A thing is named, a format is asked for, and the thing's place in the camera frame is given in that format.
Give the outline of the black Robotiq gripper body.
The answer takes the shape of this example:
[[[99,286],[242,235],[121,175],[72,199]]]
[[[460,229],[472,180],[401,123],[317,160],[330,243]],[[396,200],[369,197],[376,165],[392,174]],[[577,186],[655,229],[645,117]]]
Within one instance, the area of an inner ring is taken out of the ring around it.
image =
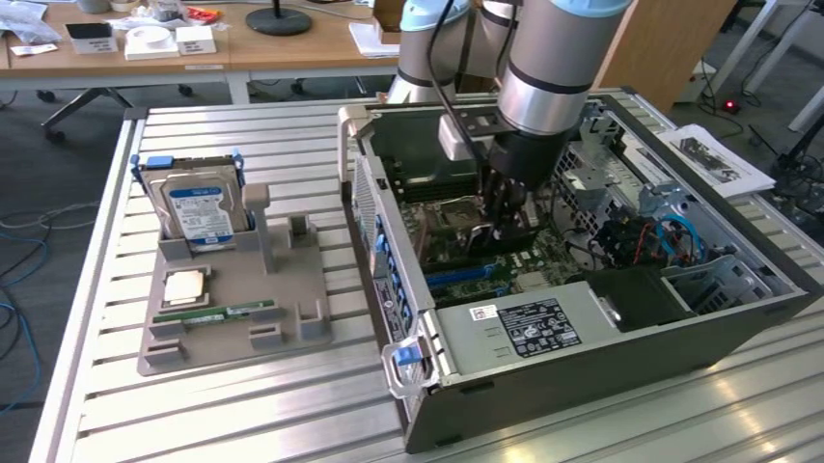
[[[497,134],[488,155],[489,166],[526,189],[537,189],[552,176],[571,137],[571,129],[553,135],[525,131]]]

